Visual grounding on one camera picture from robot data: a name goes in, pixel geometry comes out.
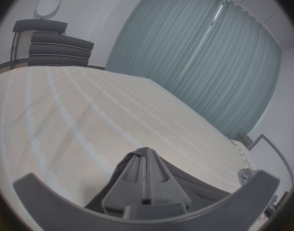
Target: crumpled gray cloth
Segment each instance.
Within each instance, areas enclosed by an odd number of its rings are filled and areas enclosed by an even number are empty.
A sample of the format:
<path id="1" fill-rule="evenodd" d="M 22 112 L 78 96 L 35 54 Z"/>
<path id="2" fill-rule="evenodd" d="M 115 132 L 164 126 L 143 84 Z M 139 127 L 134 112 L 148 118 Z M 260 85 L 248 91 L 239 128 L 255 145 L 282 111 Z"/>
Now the crumpled gray cloth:
<path id="1" fill-rule="evenodd" d="M 251 179 L 253 175 L 255 175 L 258 172 L 258 170 L 252 170 L 250 168 L 243 168 L 238 172 L 238 178 L 241 186 L 243 186 L 245 183 Z"/>

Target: curtain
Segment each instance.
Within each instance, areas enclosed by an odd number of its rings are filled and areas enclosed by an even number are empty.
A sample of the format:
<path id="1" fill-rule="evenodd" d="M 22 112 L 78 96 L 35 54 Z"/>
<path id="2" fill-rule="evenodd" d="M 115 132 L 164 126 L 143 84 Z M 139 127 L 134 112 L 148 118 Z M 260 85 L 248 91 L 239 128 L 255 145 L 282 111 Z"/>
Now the curtain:
<path id="1" fill-rule="evenodd" d="M 222 0 L 142 0 L 124 25 L 106 70 L 152 79 L 170 90 Z"/>
<path id="2" fill-rule="evenodd" d="M 226 0 L 191 63 L 171 91 L 221 133 L 246 134 L 267 108 L 281 49 L 266 29 Z"/>
<path id="3" fill-rule="evenodd" d="M 228 0 L 142 0 L 106 70 L 152 79 L 236 137 L 264 113 L 280 64 L 268 31 Z"/>

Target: mattress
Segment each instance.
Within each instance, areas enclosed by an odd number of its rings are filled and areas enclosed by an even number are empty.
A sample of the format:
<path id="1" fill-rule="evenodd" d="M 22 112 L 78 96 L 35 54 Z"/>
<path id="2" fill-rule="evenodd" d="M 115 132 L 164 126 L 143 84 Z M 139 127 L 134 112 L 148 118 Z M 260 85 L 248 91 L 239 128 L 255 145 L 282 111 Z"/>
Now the mattress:
<path id="1" fill-rule="evenodd" d="M 231 193 L 246 167 L 230 140 L 149 79 L 83 67 L 0 74 L 0 191 L 33 230 L 13 181 L 32 172 L 85 206 L 141 147 Z"/>

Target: round mirror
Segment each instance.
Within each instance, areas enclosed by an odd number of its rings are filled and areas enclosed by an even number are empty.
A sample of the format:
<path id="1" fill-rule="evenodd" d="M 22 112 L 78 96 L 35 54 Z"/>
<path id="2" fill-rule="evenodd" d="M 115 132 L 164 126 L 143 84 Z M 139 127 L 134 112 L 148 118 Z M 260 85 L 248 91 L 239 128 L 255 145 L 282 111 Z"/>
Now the round mirror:
<path id="1" fill-rule="evenodd" d="M 36 13 L 40 17 L 49 16 L 60 6 L 61 0 L 40 0 L 36 5 Z"/>

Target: curtain gap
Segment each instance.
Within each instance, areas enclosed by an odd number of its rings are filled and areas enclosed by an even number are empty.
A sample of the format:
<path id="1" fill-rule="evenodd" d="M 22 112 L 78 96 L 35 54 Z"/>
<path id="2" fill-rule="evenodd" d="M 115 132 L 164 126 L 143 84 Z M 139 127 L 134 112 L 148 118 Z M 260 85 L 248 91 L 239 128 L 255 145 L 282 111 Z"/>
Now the curtain gap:
<path id="1" fill-rule="evenodd" d="M 208 34 L 209 30 L 211 29 L 211 27 L 212 27 L 214 21 L 216 20 L 217 16 L 219 15 L 219 13 L 220 13 L 220 11 L 221 11 L 221 9 L 222 9 L 222 6 L 223 6 L 223 4 L 224 4 L 225 1 L 226 1 L 226 0 L 223 0 L 222 5 L 221 5 L 221 7 L 219 8 L 219 11 L 217 12 L 216 16 L 214 17 L 214 19 L 213 19 L 211 25 L 209 26 L 207 32 L 205 33 L 203 39 L 201 40 L 201 42 L 200 42 L 199 46 L 197 47 L 196 51 L 194 52 L 193 56 L 191 57 L 191 59 L 189 60 L 189 62 L 187 63 L 187 65 L 185 66 L 185 68 L 184 68 L 184 70 L 182 71 L 181 75 L 183 74 L 183 72 L 185 71 L 185 69 L 186 69 L 186 68 L 188 67 L 188 65 L 190 64 L 191 60 L 193 59 L 193 57 L 195 56 L 196 52 L 198 51 L 200 45 L 203 43 L 203 40 L 204 40 L 205 37 L 207 36 L 207 34 Z M 177 81 L 175 82 L 175 84 L 173 85 L 172 89 L 170 89 L 169 92 L 172 92 L 173 88 L 174 88 L 175 85 L 177 84 L 177 82 L 178 82 L 178 80 L 180 79 L 181 75 L 179 76 L 179 78 L 177 79 Z"/>

